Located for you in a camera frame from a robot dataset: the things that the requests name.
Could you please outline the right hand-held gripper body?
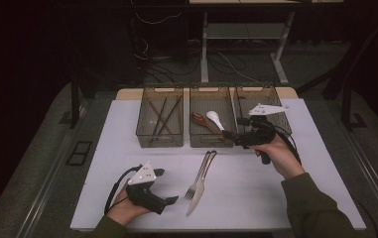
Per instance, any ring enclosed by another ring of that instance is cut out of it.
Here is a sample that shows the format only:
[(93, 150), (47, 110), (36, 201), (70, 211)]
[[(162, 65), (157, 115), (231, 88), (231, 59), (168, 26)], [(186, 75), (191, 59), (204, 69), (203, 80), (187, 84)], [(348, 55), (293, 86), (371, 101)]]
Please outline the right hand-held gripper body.
[(241, 106), (237, 105), (235, 107), (236, 119), (249, 118), (250, 126), (237, 125), (238, 139), (234, 141), (234, 144), (247, 149), (249, 146), (268, 144), (276, 135), (286, 139), (290, 133), (284, 128), (272, 124), (267, 116), (279, 115), (287, 110), (288, 108), (283, 106), (258, 103), (252, 109), (243, 111)]

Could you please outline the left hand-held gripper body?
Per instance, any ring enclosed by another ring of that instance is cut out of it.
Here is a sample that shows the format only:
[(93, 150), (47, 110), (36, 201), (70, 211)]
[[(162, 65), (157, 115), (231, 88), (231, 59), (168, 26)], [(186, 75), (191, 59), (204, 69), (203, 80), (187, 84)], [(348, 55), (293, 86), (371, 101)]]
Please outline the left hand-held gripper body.
[(151, 192), (151, 186), (156, 180), (154, 168), (150, 162), (142, 165), (127, 181), (126, 192), (128, 198), (135, 204), (161, 214), (165, 207), (165, 200)]

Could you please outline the white ceramic spoon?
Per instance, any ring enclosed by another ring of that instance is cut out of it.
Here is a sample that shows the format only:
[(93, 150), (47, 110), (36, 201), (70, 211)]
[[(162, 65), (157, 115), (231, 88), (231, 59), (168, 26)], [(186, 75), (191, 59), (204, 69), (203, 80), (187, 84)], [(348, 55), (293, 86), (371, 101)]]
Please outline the white ceramic spoon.
[(222, 126), (220, 122), (219, 115), (215, 111), (208, 111), (206, 113), (206, 117), (209, 120), (211, 120), (218, 127), (220, 131), (224, 131), (224, 127)]

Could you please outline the brown wooden spoon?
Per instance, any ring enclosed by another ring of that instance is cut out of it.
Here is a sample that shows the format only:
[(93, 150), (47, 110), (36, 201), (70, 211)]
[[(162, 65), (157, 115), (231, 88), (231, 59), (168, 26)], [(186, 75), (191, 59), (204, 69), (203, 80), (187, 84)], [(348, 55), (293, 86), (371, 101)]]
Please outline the brown wooden spoon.
[(199, 125), (199, 126), (203, 126), (205, 128), (207, 128), (213, 135), (218, 135), (219, 137), (219, 140), (222, 141), (223, 143), (226, 142), (226, 139), (219, 133), (217, 132), (215, 129), (213, 129), (209, 124), (208, 122), (206, 121), (206, 119), (200, 115), (199, 113), (196, 113), (196, 112), (193, 112), (191, 115), (191, 120), (196, 124), (196, 125)]

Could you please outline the smoky translucent plastic bin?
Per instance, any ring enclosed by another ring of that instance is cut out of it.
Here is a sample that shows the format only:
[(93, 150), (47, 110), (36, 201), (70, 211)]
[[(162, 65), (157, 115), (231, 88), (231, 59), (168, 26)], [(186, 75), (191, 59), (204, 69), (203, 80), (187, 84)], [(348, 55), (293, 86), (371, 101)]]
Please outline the smoky translucent plastic bin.
[[(272, 86), (236, 87), (233, 102), (234, 109), (237, 105), (240, 105), (243, 111), (247, 111), (249, 109), (252, 109), (258, 103), (282, 106), (278, 93)], [(287, 132), (290, 133), (290, 135), (292, 134), (291, 126), (286, 116), (286, 112), (283, 112), (279, 115), (268, 115), (267, 119), (272, 124), (284, 128)]]
[(189, 89), (189, 142), (192, 148), (231, 148), (233, 142), (226, 139), (223, 143), (218, 135), (213, 135), (207, 128), (196, 125), (190, 115), (193, 112), (202, 115), (208, 124), (221, 134), (218, 127), (206, 117), (208, 111), (219, 115), (224, 130), (235, 132), (236, 125), (232, 99), (228, 86), (193, 85)]
[[(179, 96), (183, 96), (181, 102), (182, 131), (178, 133), (177, 112), (174, 111), (169, 125), (171, 134), (153, 135), (154, 112), (148, 105), (149, 100), (168, 98), (168, 104), (173, 108)], [(142, 148), (172, 148), (181, 147), (184, 144), (184, 89), (181, 84), (147, 84), (143, 89), (139, 110), (139, 118), (136, 135)]]

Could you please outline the person's left hand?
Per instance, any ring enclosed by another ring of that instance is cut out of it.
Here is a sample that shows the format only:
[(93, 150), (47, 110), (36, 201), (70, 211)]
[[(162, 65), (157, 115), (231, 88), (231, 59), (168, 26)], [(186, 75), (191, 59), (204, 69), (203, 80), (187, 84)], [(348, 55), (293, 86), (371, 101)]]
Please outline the person's left hand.
[(114, 204), (109, 208), (106, 216), (119, 223), (120, 225), (126, 226), (135, 218), (140, 215), (149, 213), (150, 210), (135, 205), (127, 196), (126, 187), (123, 187), (115, 197)]

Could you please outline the person's right hand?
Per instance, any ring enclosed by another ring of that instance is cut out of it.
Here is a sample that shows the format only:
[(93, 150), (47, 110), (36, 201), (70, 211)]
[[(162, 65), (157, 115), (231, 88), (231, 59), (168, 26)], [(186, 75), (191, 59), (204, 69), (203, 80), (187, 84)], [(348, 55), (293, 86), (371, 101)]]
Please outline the person's right hand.
[(253, 149), (257, 156), (261, 153), (267, 154), (275, 170), (284, 179), (292, 179), (306, 172), (288, 145), (279, 136), (276, 136), (268, 144), (250, 146), (250, 149)]

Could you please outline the metal table knife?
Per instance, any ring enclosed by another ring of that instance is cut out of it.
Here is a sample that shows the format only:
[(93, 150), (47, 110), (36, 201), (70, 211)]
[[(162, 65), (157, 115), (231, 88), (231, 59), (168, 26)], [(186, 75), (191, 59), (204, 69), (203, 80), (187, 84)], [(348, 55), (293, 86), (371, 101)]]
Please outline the metal table knife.
[(196, 188), (196, 191), (195, 191), (195, 194), (193, 196), (193, 198), (189, 201), (189, 208), (188, 208), (188, 211), (186, 213), (186, 216), (190, 216), (192, 214), (192, 212), (196, 209), (201, 197), (202, 197), (202, 194), (203, 194), (203, 191), (204, 191), (204, 181), (205, 181), (205, 177), (207, 175), (207, 172), (208, 172), (208, 169), (213, 161), (213, 159), (215, 158), (217, 152), (216, 151), (211, 151), (211, 154), (209, 156), (209, 158), (207, 159), (207, 162), (205, 164), (205, 167), (203, 169), (203, 172), (200, 176), (200, 179), (197, 183), (197, 188)]

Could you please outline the metal fork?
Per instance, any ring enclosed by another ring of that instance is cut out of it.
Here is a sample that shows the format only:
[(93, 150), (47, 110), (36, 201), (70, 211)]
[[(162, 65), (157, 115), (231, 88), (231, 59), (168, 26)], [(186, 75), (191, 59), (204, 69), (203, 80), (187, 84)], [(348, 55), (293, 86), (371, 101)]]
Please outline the metal fork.
[(191, 200), (193, 198), (193, 196), (195, 194), (195, 191), (196, 191), (196, 188), (197, 188), (197, 183), (198, 183), (198, 181), (200, 179), (200, 176), (201, 176), (201, 174), (203, 172), (203, 169), (205, 167), (205, 164), (206, 164), (207, 159), (209, 158), (210, 154), (211, 154), (211, 151), (207, 151), (205, 153), (205, 155), (203, 157), (203, 160), (202, 160), (202, 163), (200, 165), (200, 168), (199, 168), (199, 170), (197, 172), (196, 178), (195, 178), (193, 184), (188, 188), (188, 190), (186, 192), (185, 199)]

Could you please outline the white table sheet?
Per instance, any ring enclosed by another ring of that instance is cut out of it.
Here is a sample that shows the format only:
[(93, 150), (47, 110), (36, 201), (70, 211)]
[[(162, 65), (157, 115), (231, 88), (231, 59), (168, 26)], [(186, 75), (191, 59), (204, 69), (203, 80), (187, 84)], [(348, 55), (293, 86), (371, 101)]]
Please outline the white table sheet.
[(149, 213), (130, 223), (133, 232), (272, 231), (287, 229), (286, 199), (281, 176), (253, 151), (220, 148), (205, 179), (195, 210), (184, 195), (193, 183), (202, 148), (141, 148), (136, 137), (140, 103), (112, 102), (71, 221), (79, 231), (93, 229), (104, 213), (112, 186), (122, 174), (145, 163), (164, 169), (152, 186), (160, 197), (177, 202), (162, 214)]

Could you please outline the white-legged desk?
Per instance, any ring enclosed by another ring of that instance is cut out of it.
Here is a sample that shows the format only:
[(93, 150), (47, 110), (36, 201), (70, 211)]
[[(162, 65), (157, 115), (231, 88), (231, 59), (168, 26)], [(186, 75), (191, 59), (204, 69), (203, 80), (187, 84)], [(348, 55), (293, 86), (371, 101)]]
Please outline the white-legged desk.
[(288, 15), (284, 22), (278, 23), (245, 23), (244, 30), (240, 24), (235, 23), (209, 23), (209, 10), (203, 9), (202, 19), (202, 38), (201, 38), (201, 55), (200, 55), (200, 74), (201, 81), (208, 82), (208, 59), (207, 59), (207, 41), (208, 40), (278, 40), (279, 45), (274, 52), (270, 53), (270, 58), (282, 85), (288, 85), (284, 68), (281, 64), (288, 36), (296, 15), (295, 7), (318, 7), (334, 6), (342, 4), (344, 0), (189, 0), (191, 6), (211, 5), (212, 7), (229, 7), (235, 10), (240, 7), (246, 7), (252, 10), (254, 7), (270, 6), (289, 8)]

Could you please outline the black metal stand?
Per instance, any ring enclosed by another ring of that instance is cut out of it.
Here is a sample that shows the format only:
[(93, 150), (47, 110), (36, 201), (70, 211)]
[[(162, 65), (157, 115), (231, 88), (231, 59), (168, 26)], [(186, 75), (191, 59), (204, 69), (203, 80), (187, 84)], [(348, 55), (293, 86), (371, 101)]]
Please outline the black metal stand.
[(73, 72), (70, 77), (70, 100), (71, 100), (71, 123), (73, 129), (79, 120), (79, 87), (76, 73)]
[(341, 122), (348, 131), (354, 128), (366, 128), (367, 125), (359, 113), (351, 111), (352, 104), (352, 84), (346, 82), (342, 91), (342, 105), (341, 105)]

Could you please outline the black floor socket frame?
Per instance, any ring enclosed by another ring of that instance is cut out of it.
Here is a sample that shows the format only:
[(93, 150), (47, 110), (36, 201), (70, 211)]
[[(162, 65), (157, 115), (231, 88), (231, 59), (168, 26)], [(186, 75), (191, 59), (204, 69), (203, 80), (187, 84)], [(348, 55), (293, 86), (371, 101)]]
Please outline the black floor socket frame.
[(86, 162), (91, 146), (92, 141), (77, 141), (65, 163), (68, 166), (73, 167), (83, 166)]

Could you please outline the metal floor rail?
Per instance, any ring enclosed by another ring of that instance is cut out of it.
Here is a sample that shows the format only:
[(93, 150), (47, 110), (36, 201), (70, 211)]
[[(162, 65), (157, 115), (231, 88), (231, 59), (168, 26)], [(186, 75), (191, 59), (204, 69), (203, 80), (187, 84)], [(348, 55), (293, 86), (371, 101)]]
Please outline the metal floor rail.
[(31, 238), (50, 199), (75, 135), (73, 110), (71, 102), (55, 101), (25, 154), (20, 176), (30, 203), (15, 238)]
[(374, 195), (378, 200), (378, 175), (375, 169), (373, 168), (368, 157), (364, 153), (364, 150), (359, 145), (356, 137), (350, 132), (346, 133), (346, 137), (355, 155), (356, 163), (364, 173), (367, 182), (369, 183)]

